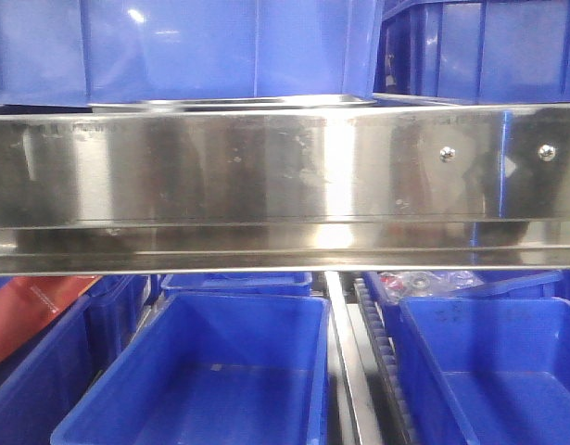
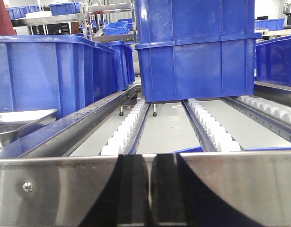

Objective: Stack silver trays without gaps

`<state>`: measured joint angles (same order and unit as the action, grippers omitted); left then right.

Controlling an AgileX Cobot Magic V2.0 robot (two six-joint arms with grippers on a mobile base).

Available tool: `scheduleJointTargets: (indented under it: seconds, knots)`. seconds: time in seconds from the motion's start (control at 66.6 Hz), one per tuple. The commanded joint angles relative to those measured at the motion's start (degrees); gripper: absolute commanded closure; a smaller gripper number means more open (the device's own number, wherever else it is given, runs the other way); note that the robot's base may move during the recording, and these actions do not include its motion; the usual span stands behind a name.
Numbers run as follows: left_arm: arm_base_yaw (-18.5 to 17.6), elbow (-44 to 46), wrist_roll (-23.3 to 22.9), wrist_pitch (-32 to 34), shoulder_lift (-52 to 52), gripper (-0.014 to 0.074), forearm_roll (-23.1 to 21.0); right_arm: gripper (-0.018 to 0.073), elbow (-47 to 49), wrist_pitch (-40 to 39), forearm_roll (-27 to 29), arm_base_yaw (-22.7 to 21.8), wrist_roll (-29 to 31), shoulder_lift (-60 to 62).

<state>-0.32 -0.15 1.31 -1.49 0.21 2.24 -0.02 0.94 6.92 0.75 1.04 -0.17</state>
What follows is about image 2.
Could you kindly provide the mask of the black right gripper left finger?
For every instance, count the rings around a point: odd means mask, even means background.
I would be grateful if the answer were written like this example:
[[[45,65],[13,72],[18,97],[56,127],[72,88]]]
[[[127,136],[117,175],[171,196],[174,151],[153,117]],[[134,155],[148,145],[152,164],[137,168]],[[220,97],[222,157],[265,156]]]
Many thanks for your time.
[[[80,227],[149,227],[149,178],[141,155],[120,155]]]

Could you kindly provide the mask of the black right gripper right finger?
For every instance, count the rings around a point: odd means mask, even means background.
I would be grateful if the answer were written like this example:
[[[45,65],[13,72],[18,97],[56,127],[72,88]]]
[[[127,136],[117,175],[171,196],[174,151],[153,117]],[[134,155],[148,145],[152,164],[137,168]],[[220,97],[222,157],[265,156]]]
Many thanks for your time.
[[[158,154],[151,169],[155,227],[257,227],[215,194],[178,154]]]

